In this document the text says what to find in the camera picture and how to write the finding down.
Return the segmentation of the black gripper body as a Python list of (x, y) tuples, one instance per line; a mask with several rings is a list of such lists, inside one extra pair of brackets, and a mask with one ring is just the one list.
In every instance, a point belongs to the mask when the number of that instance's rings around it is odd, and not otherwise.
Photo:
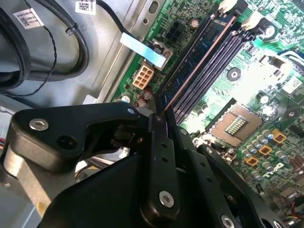
[(194, 178), (173, 154), (133, 155), (60, 193), (43, 228), (207, 228)]

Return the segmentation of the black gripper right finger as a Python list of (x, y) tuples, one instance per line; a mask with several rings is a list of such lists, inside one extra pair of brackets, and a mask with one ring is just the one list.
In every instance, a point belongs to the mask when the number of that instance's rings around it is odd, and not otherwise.
[(173, 109), (165, 111), (170, 135), (184, 156), (203, 200), (208, 228), (283, 228), (284, 222), (208, 145), (195, 148), (189, 133), (176, 124)]

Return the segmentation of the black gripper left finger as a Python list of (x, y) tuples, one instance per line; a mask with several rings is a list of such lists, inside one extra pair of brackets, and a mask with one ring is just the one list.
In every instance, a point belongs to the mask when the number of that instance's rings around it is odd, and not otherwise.
[(64, 190), (133, 155), (173, 154), (165, 120), (125, 102), (16, 113), (8, 132), (8, 173), (44, 217)]

